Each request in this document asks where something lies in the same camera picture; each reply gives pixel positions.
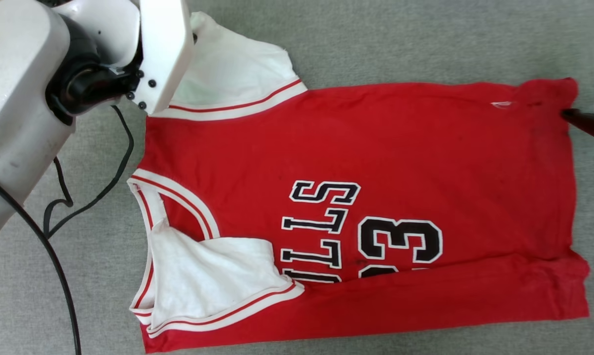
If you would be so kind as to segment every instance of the white fabric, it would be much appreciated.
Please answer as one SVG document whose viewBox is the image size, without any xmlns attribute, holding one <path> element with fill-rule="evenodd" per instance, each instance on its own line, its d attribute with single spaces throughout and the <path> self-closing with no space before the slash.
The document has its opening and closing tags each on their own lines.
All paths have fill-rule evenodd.
<svg viewBox="0 0 594 355">
<path fill-rule="evenodd" d="M 137 184 L 133 184 L 131 182 L 128 183 L 130 190 L 132 191 L 133 195 L 137 199 L 137 204 L 139 204 L 139 208 L 141 209 L 142 216 L 144 217 L 144 225 L 146 227 L 146 235 L 150 234 L 152 231 L 152 223 L 154 221 L 162 220 L 166 217 L 165 208 L 163 207 L 163 202 L 161 199 L 159 201 L 155 200 L 155 198 L 159 198 L 157 193 L 151 194 L 154 196 L 149 196 L 146 198 L 146 194 L 141 191 L 141 188 Z M 149 209 L 149 206 L 152 205 L 154 208 L 152 211 Z M 152 250 L 150 247 L 150 240 L 148 239 L 148 257 L 146 258 L 146 268 L 144 269 L 144 277 L 142 278 L 141 286 L 135 294 L 133 298 L 133 302 L 131 303 L 131 310 L 133 308 L 142 310 L 142 313 L 152 312 L 152 307 L 154 306 L 154 283 L 149 283 L 150 279 L 150 271 L 152 269 Z M 148 324 L 145 319 L 140 319 L 143 324 Z"/>
<path fill-rule="evenodd" d="M 131 189 L 133 189 L 133 185 L 137 186 L 137 188 L 133 189 L 133 193 L 139 194 L 139 190 L 141 191 L 141 195 L 148 204 L 146 208 L 150 210 L 152 224 L 157 224 L 160 220 L 168 218 L 160 196 L 165 195 L 175 200 L 196 218 L 205 239 L 220 237 L 216 220 L 207 205 L 193 192 L 174 180 L 143 169 L 137 169 L 132 177 L 128 179 L 128 184 L 130 184 Z"/>
<path fill-rule="evenodd" d="M 282 277 L 288 281 L 290 280 L 288 276 Z M 148 337 L 155 338 L 162 332 L 170 329 L 186 330 L 189 332 L 209 332 L 210 330 L 220 329 L 254 315 L 264 308 L 275 305 L 275 303 L 293 299 L 303 292 L 303 285 L 300 283 L 286 283 L 284 287 L 270 288 L 269 290 L 259 292 L 231 309 L 216 313 L 205 319 L 195 319 L 195 322 L 192 322 L 187 317 L 177 317 L 169 319 L 167 323 L 163 323 L 160 326 L 149 326 L 147 329 Z"/>
<path fill-rule="evenodd" d="M 189 121 L 216 121 L 220 119 L 232 119 L 244 117 L 245 115 L 256 114 L 264 110 L 268 110 L 277 104 L 283 103 L 288 99 L 308 91 L 306 85 L 299 81 L 295 76 L 288 81 L 288 85 L 283 86 L 281 90 L 269 91 L 269 95 L 264 96 L 264 99 L 254 101 L 255 104 L 234 106 L 234 108 L 221 109 L 204 112 L 189 112 L 181 108 L 191 108 L 189 106 L 175 106 L 175 108 L 167 108 L 157 115 L 164 118 L 187 119 Z"/>
<path fill-rule="evenodd" d="M 280 47 L 225 29 L 202 12 L 192 13 L 190 24 L 197 36 L 194 57 L 171 105 L 249 104 L 298 79 L 288 53 Z"/>
<path fill-rule="evenodd" d="M 216 238 L 199 243 L 164 222 L 148 238 L 156 288 L 151 328 L 177 317 L 205 319 L 291 283 L 275 268 L 268 241 Z"/>
</svg>

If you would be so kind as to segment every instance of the gray carpet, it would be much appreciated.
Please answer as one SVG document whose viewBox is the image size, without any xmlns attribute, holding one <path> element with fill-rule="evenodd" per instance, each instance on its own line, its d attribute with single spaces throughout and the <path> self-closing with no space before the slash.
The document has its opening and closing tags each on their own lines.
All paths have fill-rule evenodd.
<svg viewBox="0 0 594 355">
<path fill-rule="evenodd" d="M 392 81 L 517 84 L 572 76 L 581 85 L 576 107 L 593 109 L 594 0 L 194 0 L 191 7 L 228 29 L 286 48 L 310 88 Z M 137 140 L 126 179 L 143 153 L 144 117 L 128 103 L 121 108 Z M 575 130 L 571 136 L 579 187 L 574 246 L 592 267 L 589 319 L 178 354 L 594 354 L 594 139 Z M 78 119 L 60 159 L 79 205 L 108 183 L 125 148 L 110 108 Z M 60 196 L 49 170 L 26 208 L 41 221 L 47 202 Z M 56 216 L 64 213 L 58 208 Z M 126 185 L 63 227 L 52 244 L 74 294 L 83 352 L 143 353 L 128 305 L 144 270 L 145 231 Z M 71 353 L 69 317 L 51 262 L 14 217 L 0 234 L 0 355 Z"/>
</svg>

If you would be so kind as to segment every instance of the red jersey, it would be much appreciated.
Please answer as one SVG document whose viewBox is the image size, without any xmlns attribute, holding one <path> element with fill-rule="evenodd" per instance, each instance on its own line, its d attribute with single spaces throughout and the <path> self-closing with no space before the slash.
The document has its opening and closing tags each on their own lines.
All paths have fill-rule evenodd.
<svg viewBox="0 0 594 355">
<path fill-rule="evenodd" d="M 195 13 L 129 179 L 146 351 L 588 316 L 572 79 L 306 90 Z"/>
</svg>

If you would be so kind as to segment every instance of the red fabric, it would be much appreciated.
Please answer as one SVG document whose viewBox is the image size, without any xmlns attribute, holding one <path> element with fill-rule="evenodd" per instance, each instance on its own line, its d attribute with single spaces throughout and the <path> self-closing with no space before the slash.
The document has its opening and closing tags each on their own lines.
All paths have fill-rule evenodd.
<svg viewBox="0 0 594 355">
<path fill-rule="evenodd" d="M 179 182 L 212 212 L 221 236 L 272 242 L 275 265 L 336 274 L 342 283 L 304 282 L 306 291 L 211 332 L 168 330 L 148 353 L 260 341 L 403 332 L 502 321 L 587 317 L 589 268 L 571 249 L 575 181 L 567 124 L 572 79 L 443 86 L 383 84 L 311 90 L 258 114 L 196 122 L 149 117 L 139 168 Z M 296 180 L 355 182 L 354 204 L 293 202 Z M 340 234 L 281 229 L 284 216 L 326 221 L 348 209 Z M 170 224 L 198 233 L 166 201 Z M 429 220 L 443 252 L 414 263 L 408 249 L 385 260 L 359 252 L 366 216 Z M 341 242 L 342 268 L 284 262 L 281 248 L 326 254 Z M 359 278 L 370 264 L 399 272 Z"/>
</svg>

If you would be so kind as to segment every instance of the jersey logo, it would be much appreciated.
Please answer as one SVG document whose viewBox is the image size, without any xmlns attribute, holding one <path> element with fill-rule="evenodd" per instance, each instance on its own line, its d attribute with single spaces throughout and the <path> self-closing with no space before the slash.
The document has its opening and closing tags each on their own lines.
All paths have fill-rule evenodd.
<svg viewBox="0 0 594 355">
<path fill-rule="evenodd" d="M 355 182 L 324 181 L 314 188 L 315 182 L 309 180 L 297 180 L 289 195 L 293 202 L 305 202 L 307 204 L 321 204 L 327 201 L 331 191 L 340 191 L 342 195 L 335 195 L 330 200 L 331 205 L 351 206 L 356 201 L 361 190 Z M 327 234 L 340 234 L 349 214 L 349 209 L 328 208 L 324 216 L 329 220 L 316 221 L 297 219 L 292 216 L 283 216 L 281 228 L 286 231 L 297 229 L 313 229 L 326 231 Z M 414 219 L 391 219 L 380 216 L 366 216 L 358 224 L 356 237 L 358 238 L 358 252 L 367 260 L 385 260 L 386 250 L 409 249 L 410 238 L 419 238 L 421 244 L 413 249 L 413 263 L 433 263 L 442 256 L 442 231 L 430 220 Z M 378 236 L 385 236 L 385 243 L 378 242 Z M 331 272 L 320 273 L 294 268 L 283 268 L 282 273 L 295 280 L 311 281 L 315 283 L 339 283 L 341 277 L 333 274 L 334 269 L 342 268 L 342 254 L 340 240 L 321 239 L 320 247 L 325 250 L 322 254 L 316 252 L 295 251 L 290 248 L 283 248 L 280 251 L 280 260 L 286 263 L 322 263 L 326 264 Z M 383 274 L 398 272 L 395 265 L 370 264 L 358 271 L 357 277 L 371 277 Z"/>
<path fill-rule="evenodd" d="M 293 191 L 290 198 L 294 202 L 307 202 L 309 204 L 319 204 L 326 200 L 330 191 L 344 191 L 342 196 L 335 196 L 331 201 L 333 205 L 351 205 L 356 200 L 358 192 L 361 191 L 359 184 L 355 182 L 335 182 L 324 181 L 313 194 L 305 193 L 305 189 L 311 189 L 315 186 L 314 181 L 297 180 L 293 185 Z"/>
<path fill-rule="evenodd" d="M 333 220 L 331 222 L 317 222 L 285 216 L 282 217 L 282 229 L 292 231 L 293 228 L 305 228 L 328 231 L 330 234 L 339 234 L 347 216 L 347 209 L 327 209 L 324 216 L 331 216 Z"/>
</svg>

